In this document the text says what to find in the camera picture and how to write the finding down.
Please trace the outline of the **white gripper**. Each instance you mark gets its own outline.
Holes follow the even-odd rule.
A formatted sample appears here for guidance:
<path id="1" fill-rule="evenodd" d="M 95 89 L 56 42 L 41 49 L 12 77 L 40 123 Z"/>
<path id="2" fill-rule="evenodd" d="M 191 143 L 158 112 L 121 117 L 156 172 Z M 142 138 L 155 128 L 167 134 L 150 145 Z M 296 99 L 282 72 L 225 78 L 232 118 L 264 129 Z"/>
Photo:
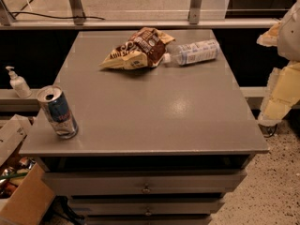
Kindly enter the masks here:
<path id="1" fill-rule="evenodd" d="M 257 43 L 276 47 L 280 56 L 291 60 L 283 69 L 274 68 L 267 82 L 258 123 L 273 127 L 281 122 L 292 106 L 300 101 L 300 0 L 284 15 L 281 22 L 259 35 Z"/>

